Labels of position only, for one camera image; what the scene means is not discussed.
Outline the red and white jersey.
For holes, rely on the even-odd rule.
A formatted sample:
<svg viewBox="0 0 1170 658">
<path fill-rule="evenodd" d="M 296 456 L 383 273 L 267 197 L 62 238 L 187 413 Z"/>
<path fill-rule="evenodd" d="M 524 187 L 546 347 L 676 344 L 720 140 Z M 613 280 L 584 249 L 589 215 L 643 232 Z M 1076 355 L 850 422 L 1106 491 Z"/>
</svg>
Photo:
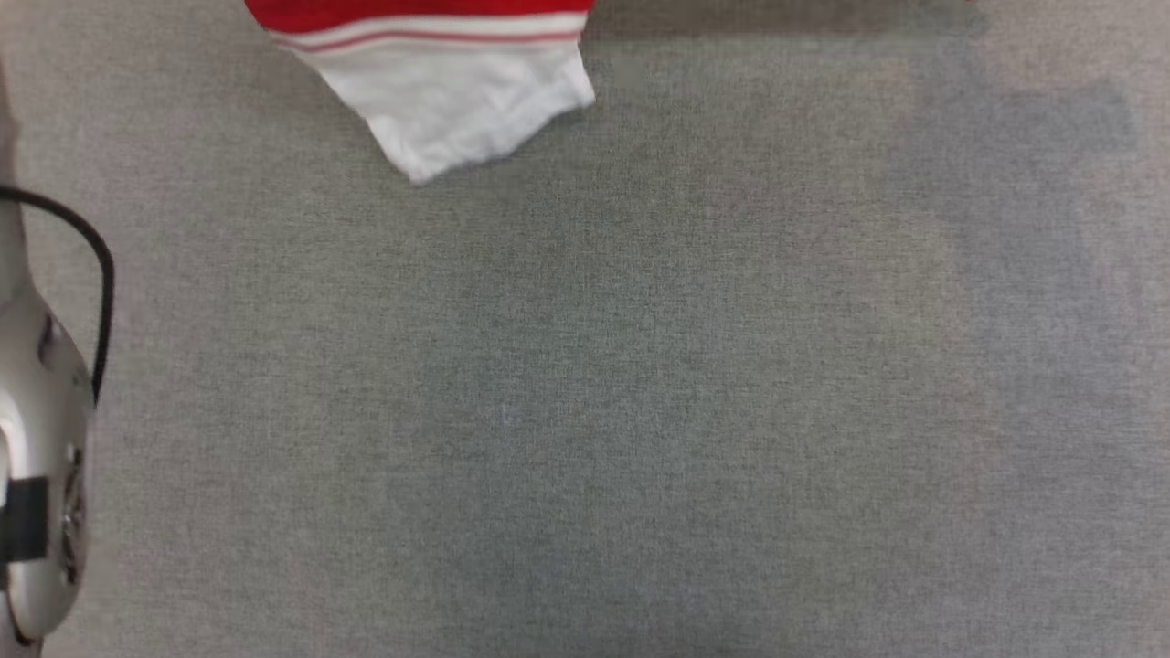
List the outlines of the red and white jersey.
<svg viewBox="0 0 1170 658">
<path fill-rule="evenodd" d="M 512 155 L 596 100 L 581 33 L 597 0 L 243 0 L 424 184 Z"/>
</svg>

